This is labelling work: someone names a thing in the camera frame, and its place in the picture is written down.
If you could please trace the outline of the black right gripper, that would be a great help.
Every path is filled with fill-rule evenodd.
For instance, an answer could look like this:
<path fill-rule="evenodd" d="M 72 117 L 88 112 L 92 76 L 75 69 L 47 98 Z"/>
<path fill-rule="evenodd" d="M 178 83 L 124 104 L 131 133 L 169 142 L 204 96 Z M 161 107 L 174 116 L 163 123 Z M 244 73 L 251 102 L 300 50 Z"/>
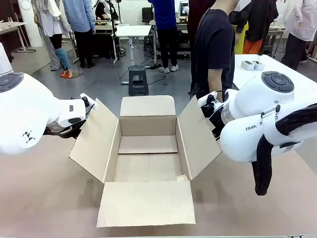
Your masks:
<path fill-rule="evenodd" d="M 222 129 L 224 128 L 224 122 L 221 119 L 221 112 L 223 110 L 223 103 L 217 99 L 207 99 L 205 105 L 201 107 L 205 118 L 211 122 L 214 126 L 212 133 L 216 140 L 219 140 Z"/>

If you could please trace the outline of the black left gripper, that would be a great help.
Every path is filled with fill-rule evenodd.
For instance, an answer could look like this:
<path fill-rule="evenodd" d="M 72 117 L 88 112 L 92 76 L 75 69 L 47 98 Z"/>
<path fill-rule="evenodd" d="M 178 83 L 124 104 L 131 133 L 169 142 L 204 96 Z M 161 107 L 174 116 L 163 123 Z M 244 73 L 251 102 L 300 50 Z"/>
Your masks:
<path fill-rule="evenodd" d="M 70 118 L 68 120 L 71 123 L 71 130 L 64 135 L 64 138 L 76 139 L 79 136 L 81 127 L 88 119 L 88 115 L 90 114 L 91 110 L 92 109 L 75 110 L 70 113 Z"/>

